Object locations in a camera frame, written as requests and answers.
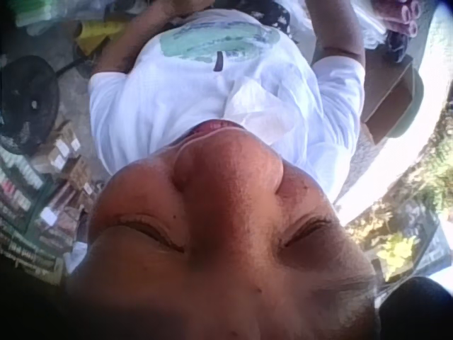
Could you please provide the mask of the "person's left hand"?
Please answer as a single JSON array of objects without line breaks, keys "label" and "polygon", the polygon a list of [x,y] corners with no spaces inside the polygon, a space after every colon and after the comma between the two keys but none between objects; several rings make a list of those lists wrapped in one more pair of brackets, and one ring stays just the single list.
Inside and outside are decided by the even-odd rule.
[{"label": "person's left hand", "polygon": [[187,16],[210,8],[215,0],[159,0],[164,13],[173,17]]}]

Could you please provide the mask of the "yellow plastic bag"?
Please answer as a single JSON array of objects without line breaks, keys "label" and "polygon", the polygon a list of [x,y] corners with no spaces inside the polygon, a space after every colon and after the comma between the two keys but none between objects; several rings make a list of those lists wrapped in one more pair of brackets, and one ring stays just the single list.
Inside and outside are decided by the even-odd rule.
[{"label": "yellow plastic bag", "polygon": [[125,25],[119,21],[80,21],[74,32],[75,43],[84,56],[89,56],[106,38],[120,33]]}]

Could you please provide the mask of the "heap of green plastic bags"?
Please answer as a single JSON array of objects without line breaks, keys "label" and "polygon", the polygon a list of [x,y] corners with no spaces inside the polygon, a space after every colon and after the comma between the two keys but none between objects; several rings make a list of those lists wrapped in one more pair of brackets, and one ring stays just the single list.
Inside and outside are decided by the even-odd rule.
[{"label": "heap of green plastic bags", "polygon": [[74,16],[90,3],[91,0],[7,0],[18,28]]}]

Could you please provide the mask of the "heap of clear plastic bags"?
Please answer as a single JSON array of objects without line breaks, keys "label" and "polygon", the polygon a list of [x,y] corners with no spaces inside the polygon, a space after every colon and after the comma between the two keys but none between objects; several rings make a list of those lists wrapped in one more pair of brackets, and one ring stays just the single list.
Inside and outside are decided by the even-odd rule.
[{"label": "heap of clear plastic bags", "polygon": [[350,0],[356,13],[366,50],[375,50],[386,40],[386,27],[383,21],[378,18],[372,7],[372,0]]}]

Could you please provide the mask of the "black round fan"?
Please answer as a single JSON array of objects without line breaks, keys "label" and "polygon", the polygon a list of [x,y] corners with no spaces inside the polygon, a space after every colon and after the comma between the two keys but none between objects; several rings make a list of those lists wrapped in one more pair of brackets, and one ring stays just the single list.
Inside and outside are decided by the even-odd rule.
[{"label": "black round fan", "polygon": [[0,146],[32,155],[46,142],[59,110],[59,85],[41,57],[20,57],[0,69]]}]

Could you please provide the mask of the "stack of maroon rolls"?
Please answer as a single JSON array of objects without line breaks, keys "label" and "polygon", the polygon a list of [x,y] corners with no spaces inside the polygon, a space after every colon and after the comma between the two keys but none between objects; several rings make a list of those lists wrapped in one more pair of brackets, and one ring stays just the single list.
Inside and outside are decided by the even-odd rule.
[{"label": "stack of maroon rolls", "polygon": [[419,0],[388,0],[384,25],[390,31],[414,38],[418,34],[417,20],[422,13]]}]

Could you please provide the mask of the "open brown cardboard box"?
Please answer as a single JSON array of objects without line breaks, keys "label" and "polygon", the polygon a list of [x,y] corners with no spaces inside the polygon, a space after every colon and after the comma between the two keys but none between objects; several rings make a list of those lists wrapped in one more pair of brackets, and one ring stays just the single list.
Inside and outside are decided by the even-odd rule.
[{"label": "open brown cardboard box", "polygon": [[394,63],[378,50],[366,52],[365,101],[361,121],[375,145],[386,139],[415,98],[413,58]]}]

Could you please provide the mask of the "rack of small packets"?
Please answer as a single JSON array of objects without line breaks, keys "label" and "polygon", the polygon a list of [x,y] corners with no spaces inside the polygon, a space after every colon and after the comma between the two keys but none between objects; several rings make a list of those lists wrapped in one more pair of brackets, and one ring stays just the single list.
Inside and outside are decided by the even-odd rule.
[{"label": "rack of small packets", "polygon": [[23,155],[0,147],[0,256],[16,268],[59,285],[64,272],[64,235],[45,206],[53,180],[40,175]]}]

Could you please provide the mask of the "green plants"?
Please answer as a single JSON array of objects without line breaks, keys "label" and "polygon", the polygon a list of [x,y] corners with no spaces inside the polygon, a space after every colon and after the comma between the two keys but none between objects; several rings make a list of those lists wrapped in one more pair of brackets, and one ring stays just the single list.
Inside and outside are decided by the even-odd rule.
[{"label": "green plants", "polygon": [[422,248],[439,226],[438,217],[452,209],[453,102],[441,112],[415,164],[346,231],[386,285],[413,272]]}]

